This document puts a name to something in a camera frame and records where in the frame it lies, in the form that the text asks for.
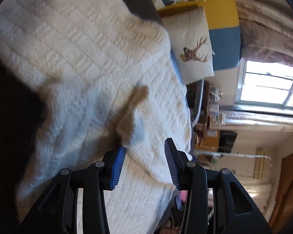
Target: white knit blanket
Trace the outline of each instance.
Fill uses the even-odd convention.
[[[4,0],[0,59],[46,105],[16,192],[20,220],[62,168],[88,167],[120,137],[120,182],[105,192],[110,231],[151,233],[173,190],[164,141],[188,152],[191,138],[167,32],[122,0]]]

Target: deer antlers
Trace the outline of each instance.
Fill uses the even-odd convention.
[[[181,60],[184,62],[194,60],[194,61],[200,61],[200,62],[207,62],[209,60],[209,53],[207,53],[205,56],[203,55],[202,57],[197,57],[196,56],[196,51],[203,45],[207,44],[207,36],[202,36],[200,41],[197,40],[197,47],[193,50],[188,49],[187,47],[183,48],[184,54],[180,54]]]

